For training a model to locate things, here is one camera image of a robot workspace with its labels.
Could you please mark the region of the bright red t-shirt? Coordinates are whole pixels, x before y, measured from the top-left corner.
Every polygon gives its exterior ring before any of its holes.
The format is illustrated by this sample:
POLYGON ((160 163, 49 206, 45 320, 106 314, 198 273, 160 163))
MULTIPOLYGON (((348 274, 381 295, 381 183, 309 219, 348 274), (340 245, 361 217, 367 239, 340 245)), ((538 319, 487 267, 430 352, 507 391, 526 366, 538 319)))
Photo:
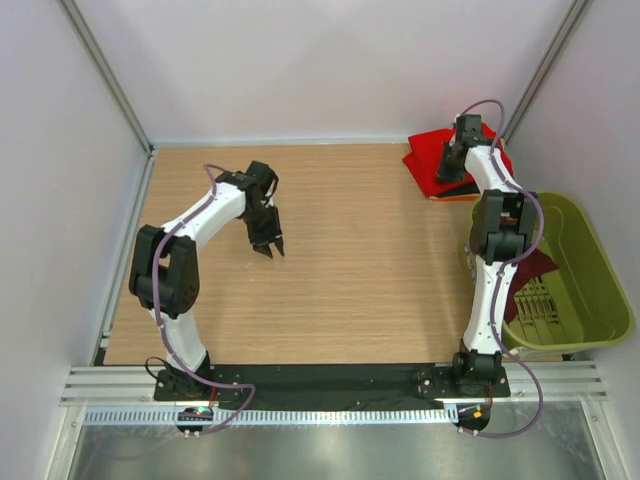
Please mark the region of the bright red t-shirt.
POLYGON ((404 156, 403 163, 426 198, 438 196, 454 186, 474 182, 470 174, 460 182, 451 184, 436 182, 436 171, 443 152, 443 144, 449 142, 453 135, 454 128, 449 127, 415 134, 408 138, 410 152, 404 156))

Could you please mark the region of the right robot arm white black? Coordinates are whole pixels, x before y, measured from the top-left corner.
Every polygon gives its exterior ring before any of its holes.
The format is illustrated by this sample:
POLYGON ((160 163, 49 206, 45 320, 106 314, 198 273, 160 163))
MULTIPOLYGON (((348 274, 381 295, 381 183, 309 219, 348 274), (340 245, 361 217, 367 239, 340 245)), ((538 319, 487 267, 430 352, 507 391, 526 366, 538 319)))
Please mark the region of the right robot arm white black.
POLYGON ((469 324, 448 377, 457 393, 480 396, 500 382, 509 283, 533 250, 540 205, 515 181, 501 159, 497 139, 483 133, 481 117, 465 113, 455 119, 453 137, 443 145, 436 181, 450 184, 467 175, 480 193, 468 240, 475 291, 469 324))

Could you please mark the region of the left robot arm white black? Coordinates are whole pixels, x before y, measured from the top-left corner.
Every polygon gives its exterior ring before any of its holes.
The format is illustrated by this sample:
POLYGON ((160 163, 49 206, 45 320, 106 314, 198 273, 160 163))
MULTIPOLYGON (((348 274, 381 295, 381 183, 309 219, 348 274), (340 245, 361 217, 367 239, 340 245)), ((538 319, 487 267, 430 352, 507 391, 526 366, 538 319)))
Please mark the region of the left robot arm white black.
POLYGON ((228 223, 244 223, 253 251, 284 253, 273 197, 279 177, 266 163, 244 171, 204 166, 210 186, 185 212, 161 226, 143 225, 135 239, 128 288, 149 312, 165 345, 156 376, 160 396, 199 400, 217 386, 209 353, 200 340, 194 305, 200 292, 199 254, 228 223))

